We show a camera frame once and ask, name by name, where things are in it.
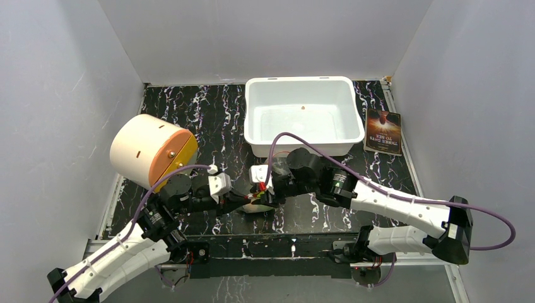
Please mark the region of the clear orange-zip bag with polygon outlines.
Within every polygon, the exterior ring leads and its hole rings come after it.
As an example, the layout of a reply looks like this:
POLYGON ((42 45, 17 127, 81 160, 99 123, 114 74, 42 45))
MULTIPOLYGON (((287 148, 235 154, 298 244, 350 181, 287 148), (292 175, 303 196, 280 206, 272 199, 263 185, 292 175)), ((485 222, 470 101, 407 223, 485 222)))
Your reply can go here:
POLYGON ((289 153, 289 151, 279 151, 273 155, 272 176, 266 189, 261 189, 261 184, 258 181, 263 178, 259 173, 264 172, 268 168, 268 160, 262 165, 254 165, 252 169, 249 169, 250 183, 253 185, 251 189, 252 193, 250 194, 252 196, 252 202, 239 207, 238 211, 246 214, 264 213, 272 211, 285 203, 284 198, 277 198, 275 195, 274 180, 277 177, 284 177, 290 174, 286 163, 286 157, 289 153))

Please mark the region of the white plastic bin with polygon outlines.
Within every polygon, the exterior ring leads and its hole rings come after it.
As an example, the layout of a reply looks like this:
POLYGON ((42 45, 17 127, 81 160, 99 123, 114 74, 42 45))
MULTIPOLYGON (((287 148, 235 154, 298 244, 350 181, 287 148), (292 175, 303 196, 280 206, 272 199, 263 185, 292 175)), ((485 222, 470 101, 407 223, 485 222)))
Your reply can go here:
POLYGON ((292 151, 303 143, 329 156, 346 155, 365 137, 353 82, 345 76, 252 78, 245 84, 244 138, 256 157, 292 151))

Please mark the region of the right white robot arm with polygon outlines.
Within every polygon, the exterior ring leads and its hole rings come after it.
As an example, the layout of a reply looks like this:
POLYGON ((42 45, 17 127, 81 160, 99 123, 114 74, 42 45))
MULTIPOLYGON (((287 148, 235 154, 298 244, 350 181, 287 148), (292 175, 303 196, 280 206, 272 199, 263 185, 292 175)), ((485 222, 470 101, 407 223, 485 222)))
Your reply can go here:
POLYGON ((473 218, 467 201, 453 196, 453 206, 433 206, 429 199, 381 186, 358 177, 344 165, 304 148, 289 152, 287 173, 268 165, 249 169, 254 203, 278 207, 286 198, 312 193, 331 207, 376 213, 403 223, 401 227, 362 226, 356 240, 333 244, 326 254, 339 263, 378 262, 397 253, 432 254, 458 265, 468 264, 473 218))

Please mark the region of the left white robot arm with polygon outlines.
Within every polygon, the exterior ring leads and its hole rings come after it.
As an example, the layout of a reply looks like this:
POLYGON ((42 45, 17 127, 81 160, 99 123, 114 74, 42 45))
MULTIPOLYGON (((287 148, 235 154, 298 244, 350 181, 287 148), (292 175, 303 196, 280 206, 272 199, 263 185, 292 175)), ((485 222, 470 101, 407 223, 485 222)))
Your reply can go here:
POLYGON ((146 270, 167 261, 192 264, 203 259, 200 243, 178 228, 178 215, 214 210, 218 216, 258 202, 265 186, 248 194, 232 188, 230 177, 213 172, 208 183, 192 189, 192 180, 177 169, 153 185, 132 220, 111 240, 67 269, 52 270, 47 279, 51 302, 102 302, 114 290, 146 270))

